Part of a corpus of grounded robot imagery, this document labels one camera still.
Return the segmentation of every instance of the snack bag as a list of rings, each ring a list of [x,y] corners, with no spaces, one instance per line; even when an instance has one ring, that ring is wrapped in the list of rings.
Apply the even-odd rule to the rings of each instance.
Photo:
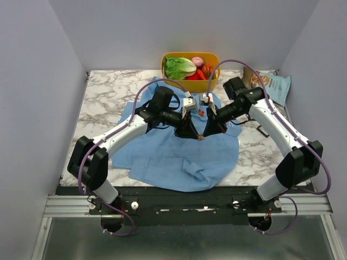
[[[291,77],[281,77],[268,73],[259,72],[264,85],[266,87],[266,92],[270,96],[270,98],[280,104],[281,106],[285,106],[286,98],[289,91],[289,87],[291,86]],[[245,84],[246,88],[252,89],[255,87],[261,87],[261,83],[258,77],[247,67],[243,68],[243,84]]]

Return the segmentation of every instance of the gray wall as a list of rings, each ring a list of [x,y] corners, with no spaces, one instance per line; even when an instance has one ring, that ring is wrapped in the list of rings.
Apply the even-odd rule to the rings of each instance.
[[[287,104],[294,125],[324,146],[332,175],[329,199],[333,218],[347,249],[347,2],[320,0],[281,67],[292,75]],[[322,190],[321,169],[314,183]]]
[[[30,259],[85,88],[48,1],[0,7],[0,258]]]
[[[318,0],[50,2],[88,69],[158,69],[170,51],[278,69]]]

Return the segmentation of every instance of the yellow container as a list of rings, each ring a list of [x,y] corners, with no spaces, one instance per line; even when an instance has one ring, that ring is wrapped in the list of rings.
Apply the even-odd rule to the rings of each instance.
[[[219,63],[219,59],[216,55],[213,53],[167,53],[164,55],[163,60],[162,60],[162,74],[163,77],[166,77],[164,74],[164,63],[165,63],[165,57],[170,56],[170,57],[175,57],[175,58],[187,58],[187,59],[192,59],[193,57],[200,57],[204,60],[206,64],[209,64],[213,67],[215,67]],[[218,82],[218,78],[221,75],[221,67],[218,67],[218,71],[216,71],[216,78],[212,80],[211,82],[211,88],[210,90],[213,90]],[[207,87],[208,87],[208,80],[177,80],[179,83],[181,83],[183,86],[187,88],[188,91],[190,92],[206,92]],[[175,84],[170,81],[165,81],[166,84],[169,84],[171,86],[174,86],[176,88],[182,89],[178,84]]]

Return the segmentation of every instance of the cable connector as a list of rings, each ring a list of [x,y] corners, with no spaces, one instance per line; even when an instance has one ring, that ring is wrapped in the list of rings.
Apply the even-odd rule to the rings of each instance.
[[[274,113],[278,113],[278,110],[277,110],[276,107],[273,109],[273,111],[271,111],[271,114],[272,114],[272,115],[273,115]]]
[[[209,93],[208,95],[206,93],[202,94],[202,96],[200,96],[200,103],[202,105],[208,105],[214,114],[216,114],[216,106],[214,104],[214,101],[213,101],[213,96],[212,96],[212,93]]]
[[[298,135],[297,137],[295,137],[294,141],[298,141],[298,139],[301,139],[301,135]]]

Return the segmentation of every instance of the red onion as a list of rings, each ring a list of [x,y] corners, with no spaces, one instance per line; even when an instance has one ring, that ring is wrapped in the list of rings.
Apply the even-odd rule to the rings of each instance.
[[[200,57],[194,57],[191,59],[191,61],[193,61],[194,65],[198,68],[201,69],[202,66],[204,66],[204,60]]]

